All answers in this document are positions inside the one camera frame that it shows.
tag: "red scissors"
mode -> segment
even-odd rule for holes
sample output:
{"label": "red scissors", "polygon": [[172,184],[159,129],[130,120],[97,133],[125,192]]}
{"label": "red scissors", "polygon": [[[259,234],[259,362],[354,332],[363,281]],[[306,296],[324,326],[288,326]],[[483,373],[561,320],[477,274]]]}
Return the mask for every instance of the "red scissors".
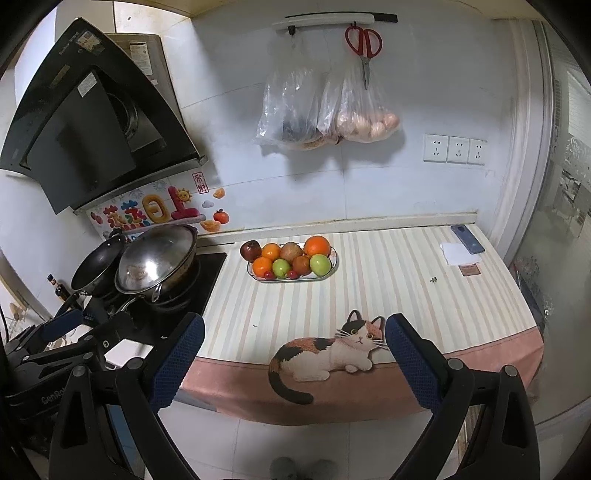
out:
{"label": "red scissors", "polygon": [[[359,45],[357,48],[353,46],[351,40],[349,39],[349,32],[352,30],[356,30],[359,34]],[[372,51],[371,49],[371,36],[375,37],[379,43],[378,49],[376,51]],[[369,85],[369,61],[374,58],[378,53],[382,51],[382,37],[379,36],[379,33],[371,28],[361,28],[357,25],[351,25],[350,27],[345,30],[345,40],[357,55],[361,59],[362,63],[362,71],[363,71],[363,86],[365,89],[368,89]]]}

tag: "bottle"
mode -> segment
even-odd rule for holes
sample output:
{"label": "bottle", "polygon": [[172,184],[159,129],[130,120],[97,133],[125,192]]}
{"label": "bottle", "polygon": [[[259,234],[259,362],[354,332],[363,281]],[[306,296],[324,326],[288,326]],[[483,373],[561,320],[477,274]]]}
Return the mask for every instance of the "bottle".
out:
{"label": "bottle", "polygon": [[56,287],[56,295],[60,297],[63,301],[66,301],[70,297],[70,292],[68,291],[68,289],[64,286],[63,283],[58,283],[56,279],[53,278],[53,275],[49,274],[47,276],[47,279],[49,283],[51,283],[51,285],[54,285]]}

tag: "card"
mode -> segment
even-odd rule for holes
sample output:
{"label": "card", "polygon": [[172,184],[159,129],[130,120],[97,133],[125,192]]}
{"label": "card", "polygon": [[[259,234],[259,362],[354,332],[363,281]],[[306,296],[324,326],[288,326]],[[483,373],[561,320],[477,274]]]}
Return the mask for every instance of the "card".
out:
{"label": "card", "polygon": [[480,270],[478,269],[478,265],[460,265],[460,272],[465,277],[471,277],[472,275],[480,275]]}

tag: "calico cat illustration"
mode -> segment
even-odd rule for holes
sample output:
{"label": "calico cat illustration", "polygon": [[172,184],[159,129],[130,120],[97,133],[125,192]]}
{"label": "calico cat illustration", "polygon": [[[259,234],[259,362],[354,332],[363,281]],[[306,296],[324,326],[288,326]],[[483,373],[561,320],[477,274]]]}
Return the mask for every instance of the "calico cat illustration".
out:
{"label": "calico cat illustration", "polygon": [[370,370],[374,365],[369,359],[370,351],[388,348],[382,331],[385,323],[384,317],[367,322],[357,310],[353,310],[334,338],[308,337],[287,342],[277,350],[269,364],[271,388],[290,402],[307,405],[314,401],[314,397],[287,387],[281,381],[280,371],[292,375],[298,382],[311,382],[326,380],[334,370],[345,370],[350,374]]}

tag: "striped tablecloth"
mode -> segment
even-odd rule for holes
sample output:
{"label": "striped tablecloth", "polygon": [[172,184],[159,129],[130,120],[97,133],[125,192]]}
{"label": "striped tablecloth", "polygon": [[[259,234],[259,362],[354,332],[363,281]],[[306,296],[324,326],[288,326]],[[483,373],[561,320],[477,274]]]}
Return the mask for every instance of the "striped tablecloth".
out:
{"label": "striped tablecloth", "polygon": [[[449,226],[326,235],[339,255],[322,281],[268,284],[246,273],[240,245],[231,247],[204,312],[206,339],[199,357],[268,364],[277,349],[298,337],[331,337],[352,309],[363,318],[401,312],[443,352],[494,342],[535,326],[530,310],[501,258],[476,225],[486,252],[481,275],[450,267],[442,242],[459,242]],[[304,242],[307,236],[259,239]],[[374,363],[394,362],[390,352]]]}

